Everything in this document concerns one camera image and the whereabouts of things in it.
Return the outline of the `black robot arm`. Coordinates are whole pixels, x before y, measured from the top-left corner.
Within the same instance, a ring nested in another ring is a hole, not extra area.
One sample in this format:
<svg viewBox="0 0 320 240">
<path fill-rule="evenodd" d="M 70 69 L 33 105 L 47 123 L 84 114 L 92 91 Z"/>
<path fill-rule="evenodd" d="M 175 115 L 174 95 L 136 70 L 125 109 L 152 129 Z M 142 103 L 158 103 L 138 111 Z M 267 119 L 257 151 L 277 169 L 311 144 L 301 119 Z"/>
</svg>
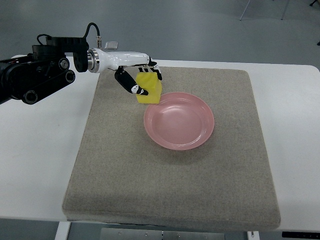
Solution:
<svg viewBox="0 0 320 240">
<path fill-rule="evenodd" d="M 33 105 L 76 79 L 66 54 L 73 55 L 76 71 L 88 69 L 85 37 L 53 37 L 46 35 L 46 43 L 32 46 L 26 56 L 3 59 L 0 62 L 0 102 L 21 100 Z"/>
</svg>

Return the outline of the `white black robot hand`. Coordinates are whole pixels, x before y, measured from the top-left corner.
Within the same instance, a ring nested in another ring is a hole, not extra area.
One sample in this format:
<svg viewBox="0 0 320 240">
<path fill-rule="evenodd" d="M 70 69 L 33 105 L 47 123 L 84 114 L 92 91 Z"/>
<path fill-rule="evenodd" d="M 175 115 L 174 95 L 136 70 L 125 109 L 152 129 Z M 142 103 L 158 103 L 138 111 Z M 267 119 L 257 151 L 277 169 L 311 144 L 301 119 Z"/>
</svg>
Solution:
<svg viewBox="0 0 320 240">
<path fill-rule="evenodd" d="M 162 74 L 158 63 L 149 55 L 134 51 L 105 52 L 98 48 L 87 52 L 88 70 L 91 73 L 102 73 L 109 69 L 114 71 L 114 78 L 129 93 L 147 96 L 149 92 L 142 88 L 135 79 L 125 71 L 128 67 L 137 67 L 141 72 L 149 70 L 157 74 L 161 81 Z"/>
</svg>

